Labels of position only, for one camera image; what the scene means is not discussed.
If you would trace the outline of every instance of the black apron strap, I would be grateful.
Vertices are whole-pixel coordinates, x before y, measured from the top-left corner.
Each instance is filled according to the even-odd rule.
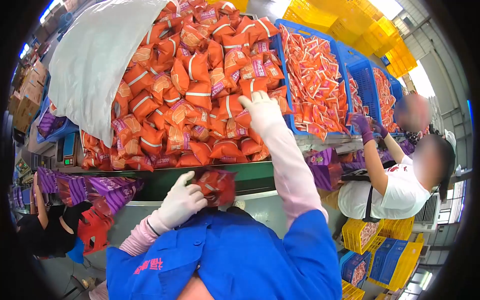
[[[368,200],[367,200],[367,210],[365,211],[365,218],[362,219],[362,221],[365,223],[380,222],[380,219],[370,216],[370,213],[372,212],[372,193],[373,193],[373,186],[370,187],[370,192],[368,193]]]

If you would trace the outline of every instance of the white plastic sheet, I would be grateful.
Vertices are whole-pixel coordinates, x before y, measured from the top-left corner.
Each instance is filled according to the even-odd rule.
[[[87,8],[53,53],[48,97],[67,116],[111,147],[110,112],[128,62],[170,0],[107,0]]]

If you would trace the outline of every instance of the pink arm sleeve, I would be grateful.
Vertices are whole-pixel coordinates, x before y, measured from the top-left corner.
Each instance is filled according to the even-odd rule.
[[[285,123],[274,124],[264,132],[264,142],[272,156],[275,187],[283,199],[287,228],[300,215],[318,209],[328,223],[328,213],[322,207],[313,175]]]

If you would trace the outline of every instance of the red stool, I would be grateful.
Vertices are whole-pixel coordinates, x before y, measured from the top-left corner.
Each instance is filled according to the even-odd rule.
[[[105,249],[110,245],[107,232],[113,225],[113,219],[103,215],[93,206],[82,215],[84,220],[78,221],[78,237],[85,245],[84,255]]]

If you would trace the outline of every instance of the pile of snack bags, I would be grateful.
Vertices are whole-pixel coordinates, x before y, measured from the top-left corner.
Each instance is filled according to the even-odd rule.
[[[238,102],[263,90],[284,114],[284,75],[268,18],[240,17],[233,4],[169,2],[133,55],[112,105],[111,148],[81,132],[82,167],[101,170],[197,167],[269,156]]]
[[[328,132],[345,132],[348,103],[345,80],[328,40],[304,38],[280,25],[288,70],[294,125],[323,141]]]
[[[382,115],[382,125],[388,132],[396,132],[399,127],[393,122],[393,113],[395,107],[395,97],[390,94],[390,81],[379,68],[373,68],[373,76],[377,84],[378,99],[380,101],[380,113]]]

